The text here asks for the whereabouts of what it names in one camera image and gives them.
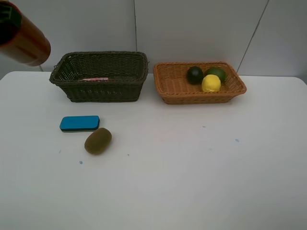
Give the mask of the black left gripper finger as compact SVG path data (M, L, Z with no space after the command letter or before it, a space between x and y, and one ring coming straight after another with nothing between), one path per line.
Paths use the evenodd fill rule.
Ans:
M5 23L11 18L12 7L7 3L0 4L0 22Z

